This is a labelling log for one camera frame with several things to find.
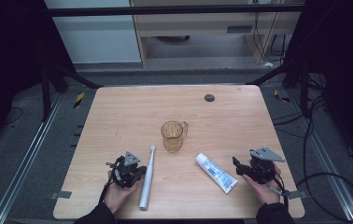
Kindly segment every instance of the floor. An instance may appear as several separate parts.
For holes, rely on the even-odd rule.
[[[282,46],[281,40],[279,37],[274,47],[268,50],[268,57],[278,57],[275,55]],[[273,62],[273,68],[278,65],[279,61]],[[254,63],[244,38],[232,35],[191,36],[187,41],[154,37],[150,40],[148,63],[144,68],[118,66],[111,71],[93,73],[83,70],[79,73],[95,83],[107,86],[244,84],[271,69],[272,67],[264,63]],[[299,106],[294,103],[298,102],[296,98],[299,88],[284,90],[281,85],[282,77],[282,75],[274,77],[261,86],[263,98],[275,123],[300,113]],[[6,197],[11,200],[11,204],[6,206],[4,211],[5,223],[71,223],[54,219],[52,210],[55,200],[52,200],[50,195],[61,189],[95,90],[90,90],[69,78],[67,82],[70,85],[67,93],[52,92],[52,101],[59,104],[57,114],[44,139],[35,138],[37,130],[43,128],[40,86],[22,91],[13,100],[13,108],[0,131],[0,204],[2,199],[10,196],[6,193],[10,192],[10,183],[16,181],[13,176],[21,170],[19,169],[21,162],[26,161],[29,169],[22,172],[24,178],[21,182],[17,181],[19,185],[15,188],[17,192],[13,194],[14,196]],[[290,103],[276,98],[275,89],[291,99]],[[73,104],[82,91],[85,92],[84,99],[79,109],[75,109]],[[310,91],[309,94],[314,100],[320,92]],[[304,178],[302,163],[305,155],[309,174],[335,170],[353,182],[353,158],[348,155],[346,143],[327,106],[322,105],[316,109],[313,121],[315,131],[310,134],[307,144],[304,143],[304,134],[309,119],[297,119],[286,125],[275,126],[287,160],[290,161],[289,166],[295,181]],[[33,139],[38,145],[38,150],[28,155],[27,151],[32,147]],[[307,151],[302,150],[304,146],[307,147]],[[321,204],[325,204],[327,209],[344,218],[353,210],[353,204],[343,205],[346,194],[340,193],[338,188],[343,184],[340,185],[338,180],[324,176],[309,182],[316,193],[316,198]],[[305,186],[300,186],[299,189],[305,190]],[[319,209],[311,199],[304,199],[304,207],[306,215],[296,220],[297,223],[341,222]],[[247,223],[255,223],[255,220],[247,220]]]

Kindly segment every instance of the hand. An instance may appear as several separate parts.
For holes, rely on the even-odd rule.
[[[104,204],[109,210],[115,214],[116,211],[121,208],[127,198],[138,188],[138,182],[136,181],[130,188],[121,188],[116,183],[113,183],[107,189]]]
[[[281,170],[275,165],[275,171],[278,175],[281,175]],[[255,190],[256,196],[259,199],[261,204],[270,204],[270,203],[279,203],[280,196],[273,192],[267,187],[266,184],[258,184],[248,175],[243,175],[243,178],[247,181],[247,183]],[[274,180],[267,182],[267,184],[275,189],[279,190],[279,186]]]

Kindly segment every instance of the wooden table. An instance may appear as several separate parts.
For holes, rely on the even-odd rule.
[[[205,96],[213,94],[214,102]],[[162,144],[160,128],[168,120],[189,123],[188,136],[177,153]],[[54,216],[79,218],[97,205],[109,167],[126,151],[147,165],[156,145],[148,211],[138,203],[142,184],[116,214],[121,219],[249,218],[260,207],[244,179],[235,173],[232,156],[243,164],[249,150],[267,146],[284,157],[261,91],[256,86],[147,86],[99,89],[95,95]],[[195,162],[198,154],[238,179],[229,194]],[[287,162],[277,163],[286,189],[295,190]],[[302,217],[300,199],[289,201],[293,217]]]

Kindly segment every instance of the robotic hand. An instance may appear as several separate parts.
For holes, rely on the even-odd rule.
[[[250,167],[241,164],[236,157],[233,157],[233,164],[238,175],[248,175],[258,184],[265,184],[275,178],[273,161],[285,161],[268,147],[250,150],[250,155]]]
[[[140,180],[147,171],[146,166],[138,167],[140,161],[135,155],[127,151],[125,157],[118,157],[115,163],[107,162],[106,165],[112,168],[112,172],[104,185],[99,202],[104,200],[107,189],[113,183],[112,180],[123,189],[130,188],[136,181]]]

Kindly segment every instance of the black sleeve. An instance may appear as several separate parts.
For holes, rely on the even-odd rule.
[[[114,224],[115,216],[104,203],[98,203],[97,206],[86,216],[81,217],[74,224]]]
[[[283,203],[264,204],[256,215],[256,221],[258,224],[295,223]]]

